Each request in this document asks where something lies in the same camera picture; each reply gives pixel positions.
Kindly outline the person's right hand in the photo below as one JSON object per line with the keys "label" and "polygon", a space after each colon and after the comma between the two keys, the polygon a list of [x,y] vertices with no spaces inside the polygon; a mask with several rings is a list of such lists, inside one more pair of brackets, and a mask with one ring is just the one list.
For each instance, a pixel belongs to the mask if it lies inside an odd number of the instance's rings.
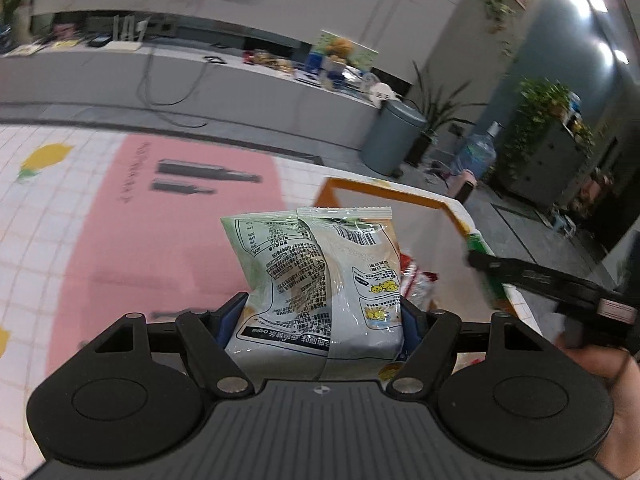
{"label": "person's right hand", "polygon": [[640,468],[639,365],[625,350],[590,346],[564,349],[584,370],[605,381],[614,404],[613,426],[597,462],[617,479],[638,479]]}

